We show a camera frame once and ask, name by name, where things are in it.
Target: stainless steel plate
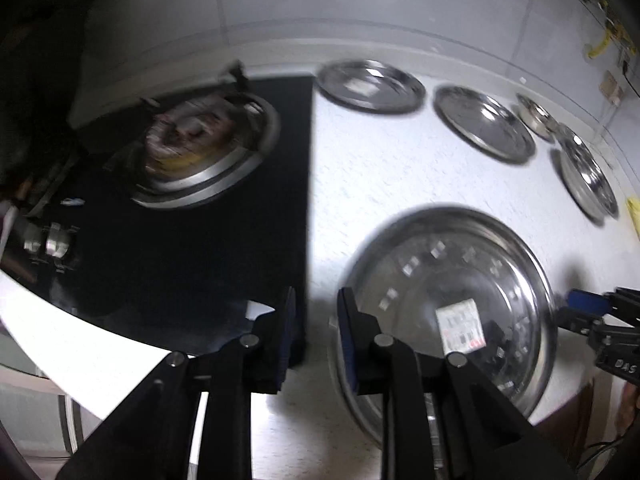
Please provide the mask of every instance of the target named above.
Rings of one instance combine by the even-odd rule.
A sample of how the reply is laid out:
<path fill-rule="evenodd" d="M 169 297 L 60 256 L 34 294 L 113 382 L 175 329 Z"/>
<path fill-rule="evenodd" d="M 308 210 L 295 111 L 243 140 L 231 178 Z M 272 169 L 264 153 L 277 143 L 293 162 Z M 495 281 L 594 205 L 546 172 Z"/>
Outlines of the stainless steel plate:
<path fill-rule="evenodd" d="M 439 357 L 444 329 L 436 312 L 473 300 L 486 346 L 469 358 L 525 415 L 536 407 L 556 351 L 552 293 L 531 250 L 496 219 L 459 207 L 407 216 L 367 246 L 346 285 L 385 333 Z M 341 394 L 360 426 L 380 442 L 380 400 L 351 393 L 335 335 Z"/>
<path fill-rule="evenodd" d="M 322 67 L 318 88 L 332 101 L 380 114 L 412 112 L 422 106 L 426 91 L 415 77 L 372 60 L 345 60 Z"/>
<path fill-rule="evenodd" d="M 490 155 L 524 164 L 536 153 L 536 143 L 526 126 L 488 95 L 445 86 L 436 92 L 433 106 L 456 133 Z"/>
<path fill-rule="evenodd" d="M 562 178 L 578 205 L 597 221 L 617 218 L 616 196 L 584 141 L 565 124 L 559 127 Z"/>
<path fill-rule="evenodd" d="M 518 116 L 527 128 L 547 142 L 555 142 L 554 133 L 558 122 L 537 102 L 526 95 L 516 94 L 518 98 Z"/>

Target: black stove top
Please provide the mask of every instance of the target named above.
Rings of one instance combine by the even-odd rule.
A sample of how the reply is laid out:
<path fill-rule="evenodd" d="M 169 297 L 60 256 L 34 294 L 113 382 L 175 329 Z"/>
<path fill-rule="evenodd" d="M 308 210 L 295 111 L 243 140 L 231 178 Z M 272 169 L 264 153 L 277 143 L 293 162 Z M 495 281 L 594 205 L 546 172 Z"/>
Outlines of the black stove top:
<path fill-rule="evenodd" d="M 158 98 L 159 111 L 215 88 Z M 298 298 L 297 359 L 303 348 L 311 77 L 252 82 L 280 115 L 266 160 L 212 202 L 190 209 L 135 204 L 105 156 L 79 164 L 47 207 L 46 222 L 75 226 L 76 268 L 37 267 L 23 284 L 55 306 L 135 340 L 202 354 L 250 329 L 249 300 L 277 306 L 286 286 Z M 85 143 L 122 146 L 150 123 L 144 107 L 100 118 Z M 64 206 L 67 198 L 84 205 Z"/>

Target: stainless steel bowl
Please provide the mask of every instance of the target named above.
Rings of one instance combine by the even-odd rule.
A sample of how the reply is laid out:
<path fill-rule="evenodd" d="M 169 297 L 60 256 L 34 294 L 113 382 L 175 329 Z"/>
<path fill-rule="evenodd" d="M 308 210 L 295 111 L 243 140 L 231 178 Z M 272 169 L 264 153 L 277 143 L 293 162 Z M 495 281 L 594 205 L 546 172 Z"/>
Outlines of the stainless steel bowl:
<path fill-rule="evenodd" d="M 551 288 L 531 250 L 497 219 L 461 207 L 418 211 L 364 249 L 345 285 L 385 333 L 437 357 L 449 341 L 443 311 L 474 303 L 486 345 L 469 349 L 468 357 L 525 415 L 536 407 L 556 352 Z M 333 336 L 330 360 L 340 394 L 380 443 L 379 396 L 353 395 L 337 328 Z"/>
<path fill-rule="evenodd" d="M 554 142 L 558 122 L 542 106 L 522 94 L 518 98 L 518 116 L 527 128 L 548 142 Z"/>
<path fill-rule="evenodd" d="M 574 200 L 597 222 L 607 216 L 617 218 L 616 196 L 584 141 L 565 124 L 558 132 L 562 179 Z"/>

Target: white paper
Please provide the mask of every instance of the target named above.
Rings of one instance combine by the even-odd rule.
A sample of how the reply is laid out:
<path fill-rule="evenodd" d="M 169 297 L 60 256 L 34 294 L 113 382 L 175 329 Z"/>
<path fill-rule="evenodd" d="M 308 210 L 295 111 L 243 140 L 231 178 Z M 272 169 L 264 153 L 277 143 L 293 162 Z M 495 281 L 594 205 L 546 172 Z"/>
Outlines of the white paper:
<path fill-rule="evenodd" d="M 467 354 L 486 346 L 480 315 L 474 300 L 460 301 L 436 309 L 444 355 Z"/>
<path fill-rule="evenodd" d="M 269 305 L 249 300 L 246 302 L 246 313 L 244 314 L 244 317 L 249 321 L 255 321 L 262 314 L 268 314 L 274 310 L 275 309 Z"/>

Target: label sticker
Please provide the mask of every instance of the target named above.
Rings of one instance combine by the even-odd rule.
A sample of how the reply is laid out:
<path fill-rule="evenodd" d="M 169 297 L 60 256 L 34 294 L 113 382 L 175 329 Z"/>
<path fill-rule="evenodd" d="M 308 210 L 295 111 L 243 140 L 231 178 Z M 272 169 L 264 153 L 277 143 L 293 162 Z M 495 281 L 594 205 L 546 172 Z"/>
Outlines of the label sticker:
<path fill-rule="evenodd" d="M 369 81 L 363 81 L 362 79 L 349 79 L 344 87 L 355 92 L 356 94 L 364 95 L 364 97 L 371 97 L 378 92 L 378 86 L 370 83 Z"/>
<path fill-rule="evenodd" d="M 436 309 L 444 355 L 467 354 L 486 346 L 478 308 L 474 300 L 460 301 Z"/>

